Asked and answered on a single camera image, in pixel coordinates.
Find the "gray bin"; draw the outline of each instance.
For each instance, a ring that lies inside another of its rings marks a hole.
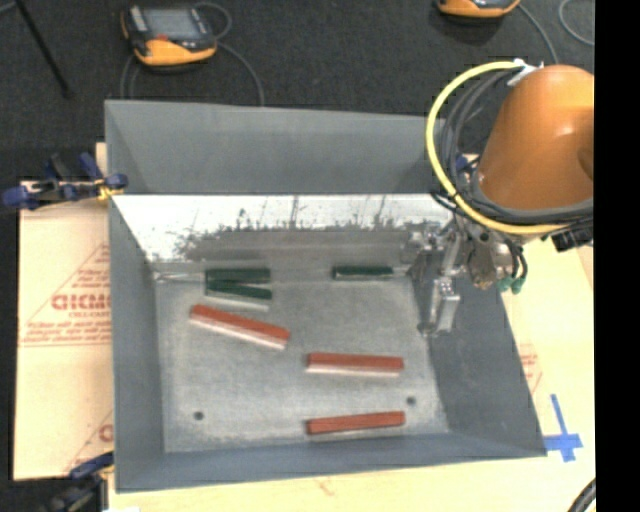
[[[499,294],[464,279],[450,334],[425,339],[400,248],[444,224],[424,119],[107,101],[119,491],[544,455]],[[267,265],[284,351],[192,325],[211,267]],[[338,283],[336,264],[397,277]],[[311,375],[311,351],[405,358],[397,378]],[[403,427],[309,438],[304,420],[390,409]]]

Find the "clamp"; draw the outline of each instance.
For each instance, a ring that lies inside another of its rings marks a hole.
[[[9,208],[35,210],[43,206],[92,197],[104,200],[114,193],[122,192],[129,184],[125,174],[105,177],[89,153],[82,153],[78,160],[89,179],[88,183],[64,181],[62,176],[68,176],[69,169],[56,153],[45,165],[43,180],[5,190],[2,193],[2,203]]]

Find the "black cable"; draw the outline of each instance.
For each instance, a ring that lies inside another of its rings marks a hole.
[[[596,501],[596,479],[594,478],[578,495],[568,512],[586,512]]]
[[[9,2],[8,4],[0,6],[0,14],[4,14],[5,12],[10,11],[14,7],[16,7],[16,3],[15,2]]]
[[[560,18],[560,24],[562,25],[562,28],[564,28],[567,32],[569,32],[569,34],[573,38],[577,39],[581,43],[584,43],[584,44],[586,44],[588,46],[595,46],[596,45],[595,41],[592,41],[591,39],[587,39],[586,37],[582,37],[575,30],[573,30],[571,27],[569,27],[569,25],[567,24],[566,20],[564,19],[564,8],[571,1],[572,0],[563,0],[560,3],[560,6],[558,7],[558,18]]]
[[[531,24],[536,28],[538,33],[542,36],[542,39],[544,39],[544,42],[547,45],[549,52],[551,53],[551,57],[553,58],[553,63],[558,64],[560,62],[558,60],[558,54],[556,53],[556,50],[553,47],[553,44],[551,43],[549,36],[545,32],[544,28],[542,28],[542,25],[540,25],[540,23],[538,23],[538,20],[536,20],[533,17],[533,15],[525,8],[525,6],[522,5],[522,2],[518,4],[518,8],[524,13],[524,15],[527,18],[529,18],[529,21],[531,22]]]
[[[249,71],[249,74],[251,75],[251,77],[253,78],[253,81],[256,84],[256,89],[258,90],[258,105],[260,105],[261,107],[264,107],[265,105],[264,89],[262,88],[262,82],[260,81],[260,77],[258,77],[258,74],[255,72],[253,67],[251,67],[251,65],[247,62],[247,60],[242,55],[240,55],[237,51],[231,48],[231,46],[229,46],[228,44],[223,44],[219,42],[218,46],[223,50],[227,51],[228,53],[230,53],[231,55],[233,55],[242,64],[244,64],[244,67],[247,68],[247,71]]]

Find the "wire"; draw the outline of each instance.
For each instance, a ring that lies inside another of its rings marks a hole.
[[[582,490],[580,495],[571,505],[569,512],[586,512],[589,510],[589,506],[593,505],[596,501],[596,479],[594,478],[587,484]]]
[[[249,71],[249,73],[253,77],[253,81],[256,84],[256,88],[258,90],[258,104],[261,107],[264,107],[265,100],[264,100],[264,89],[262,88],[262,82],[260,81],[260,77],[258,77],[258,74],[251,67],[251,64],[249,64],[249,62],[247,62],[247,60],[242,55],[240,55],[237,51],[231,48],[231,46],[229,46],[228,44],[218,43],[218,46],[223,50],[227,51],[228,53],[230,53],[231,55],[233,55],[236,59],[242,62],[242,64],[244,64],[244,67],[247,68],[247,71]]]
[[[569,32],[569,34],[571,34],[578,41],[580,41],[580,42],[582,42],[582,43],[584,43],[584,44],[586,44],[588,46],[595,46],[596,45],[595,41],[592,41],[590,39],[582,37],[580,34],[578,34],[576,31],[574,31],[571,27],[569,27],[569,25],[567,24],[566,20],[564,19],[564,8],[571,1],[572,0],[563,0],[562,3],[560,3],[560,6],[558,7],[558,17],[560,18],[560,24],[562,25],[562,27],[567,32]]]
[[[544,39],[544,42],[547,45],[547,48],[549,48],[549,51],[551,52],[551,57],[553,58],[553,63],[554,64],[558,64],[558,62],[559,62],[558,54],[556,53],[556,50],[553,47],[553,44],[551,43],[551,40],[549,39],[549,36],[545,32],[545,30],[542,28],[542,25],[540,25],[540,23],[538,23],[538,20],[536,20],[533,17],[533,15],[525,8],[524,5],[522,5],[522,3],[518,4],[518,8],[524,13],[524,15],[527,18],[529,18],[529,21],[536,28],[538,33],[542,36],[542,39]]]
[[[10,11],[16,6],[15,2],[9,2],[8,4],[0,6],[0,14],[4,14],[7,11]]]
[[[231,17],[231,14],[229,13],[229,11],[227,11],[224,7],[214,2],[207,2],[207,1],[197,2],[196,4],[194,4],[194,7],[196,8],[209,7],[222,13],[222,15],[225,17],[226,23],[225,23],[224,29],[222,29],[222,31],[217,34],[214,34],[214,38],[216,39],[216,44],[218,48],[223,49],[224,51],[226,51],[227,53],[235,57],[247,69],[247,71],[251,75],[251,78],[253,79],[256,85],[256,89],[258,93],[258,104],[259,106],[263,107],[265,105],[264,88],[262,86],[262,81],[260,80],[260,77],[256,73],[255,69],[253,69],[253,67],[251,66],[251,64],[249,64],[247,59],[245,59],[238,51],[234,50],[228,44],[224,44],[220,42],[220,39],[225,37],[233,27],[233,18]],[[135,82],[136,82],[136,79],[138,78],[138,75],[140,74],[141,68],[140,66],[136,66],[133,72],[131,73],[131,76],[128,76],[131,69],[131,65],[133,64],[133,61],[134,61],[134,56],[133,55],[129,56],[129,58],[127,59],[127,62],[124,65],[124,68],[122,69],[122,73],[120,75],[120,96],[122,98],[134,97]]]
[[[427,116],[427,126],[425,129],[425,142],[427,155],[431,162],[431,166],[433,171],[442,184],[445,191],[451,196],[451,199],[460,207],[460,209],[466,213],[472,220],[481,224],[489,229],[493,229],[495,231],[501,231],[504,233],[510,233],[514,235],[540,235],[546,233],[548,231],[554,231],[558,229],[558,225],[556,224],[539,224],[534,226],[520,226],[513,224],[506,224],[503,222],[498,222],[488,217],[485,217],[481,213],[474,210],[471,206],[469,206],[464,199],[459,195],[455,186],[451,183],[444,169],[442,168],[442,164],[437,156],[437,150],[435,146],[435,126],[436,119],[438,118],[438,114],[442,109],[442,106],[446,103],[449,97],[453,94],[453,92],[460,87],[463,83],[468,80],[475,78],[476,76],[482,75],[484,73],[488,73],[491,71],[497,70],[505,70],[512,69],[515,70],[517,68],[521,68],[522,64],[518,64],[516,62],[510,61],[498,61],[491,62],[488,64],[483,64],[480,66],[476,66],[474,68],[469,69],[468,71],[462,73],[457,78],[455,78],[451,83],[449,83],[442,92],[436,98],[429,115]]]

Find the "black carpet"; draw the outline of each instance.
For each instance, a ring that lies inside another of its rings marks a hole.
[[[170,5],[167,0],[151,2]],[[253,66],[265,103],[277,107],[425,115],[460,72],[520,57],[553,63],[543,35],[517,9],[500,23],[461,25],[431,0],[220,0],[233,17],[223,43]],[[561,0],[523,0],[558,60],[595,73],[595,50],[560,23]],[[75,93],[65,99],[17,8],[0,0],[0,189],[38,176],[53,152],[74,155],[104,136],[103,101],[128,96],[255,105],[256,84],[221,48],[197,71],[152,75],[129,68],[119,0],[24,0]],[[208,9],[216,31],[224,18]],[[573,30],[593,39],[595,0],[565,9]],[[65,482],[10,483],[16,343],[16,218],[0,215],[0,511],[37,510]]]

